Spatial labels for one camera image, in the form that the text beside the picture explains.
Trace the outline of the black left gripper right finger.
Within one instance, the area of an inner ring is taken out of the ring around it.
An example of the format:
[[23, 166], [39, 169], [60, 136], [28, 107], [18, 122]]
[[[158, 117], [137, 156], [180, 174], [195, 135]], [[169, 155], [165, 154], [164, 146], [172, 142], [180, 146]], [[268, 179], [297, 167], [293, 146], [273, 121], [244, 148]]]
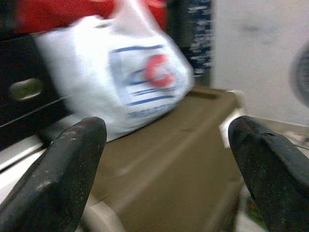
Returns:
[[270, 232], [309, 230], [309, 159], [285, 136], [249, 116], [228, 139], [245, 185]]

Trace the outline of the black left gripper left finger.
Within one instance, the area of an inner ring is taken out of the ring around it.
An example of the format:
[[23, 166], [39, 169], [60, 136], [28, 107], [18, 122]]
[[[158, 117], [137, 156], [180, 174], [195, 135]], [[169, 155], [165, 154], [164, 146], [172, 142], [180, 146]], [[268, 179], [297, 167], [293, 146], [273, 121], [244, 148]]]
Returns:
[[106, 141], [106, 124], [99, 117], [61, 132], [1, 203], [1, 231], [75, 231]]

